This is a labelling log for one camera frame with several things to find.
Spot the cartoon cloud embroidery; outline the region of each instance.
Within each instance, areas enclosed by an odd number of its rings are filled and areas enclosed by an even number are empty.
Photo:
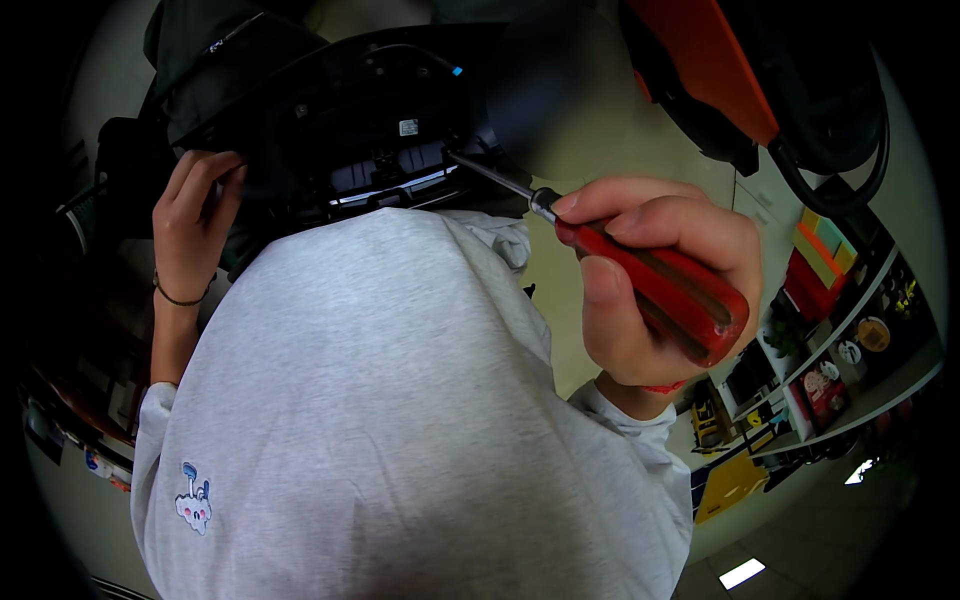
[[[186,519],[190,528],[201,536],[206,533],[206,522],[210,520],[210,482],[204,480],[204,486],[194,492],[193,482],[197,479],[197,469],[190,463],[183,463],[183,474],[187,478],[187,493],[177,496],[177,514]]]

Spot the white wall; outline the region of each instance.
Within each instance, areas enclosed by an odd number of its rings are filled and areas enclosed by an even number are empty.
[[[130,495],[90,472],[73,445],[64,447],[59,467],[29,439],[26,446],[51,516],[86,570],[159,598],[133,539]]]

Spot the red screwdriver handle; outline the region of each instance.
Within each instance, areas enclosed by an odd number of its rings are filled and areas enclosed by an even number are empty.
[[[727,357],[750,317],[747,300],[727,281],[673,248],[630,248],[605,231],[610,219],[571,225],[557,219],[557,237],[577,257],[606,256],[634,285],[643,321],[708,368]]]

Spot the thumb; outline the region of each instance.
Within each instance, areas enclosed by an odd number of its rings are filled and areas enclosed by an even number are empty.
[[[585,256],[580,270],[584,277],[584,346],[597,365],[627,378],[653,351],[630,278],[623,267],[602,256]]]
[[[220,196],[220,203],[210,218],[210,233],[215,236],[226,237],[227,231],[236,219],[240,210],[240,193],[243,191],[243,182],[247,178],[247,165],[233,169],[224,181],[224,190]]]

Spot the ceiling light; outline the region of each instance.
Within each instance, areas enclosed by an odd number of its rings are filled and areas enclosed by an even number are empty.
[[[723,584],[724,588],[730,589],[739,586],[765,568],[766,566],[757,559],[750,559],[741,566],[721,575],[720,583]]]
[[[844,485],[851,486],[855,483],[860,483],[863,481],[863,471],[867,470],[873,465],[874,461],[872,459],[865,460],[862,465],[856,468],[856,470],[853,472],[853,475],[847,478],[847,481],[844,482]]]

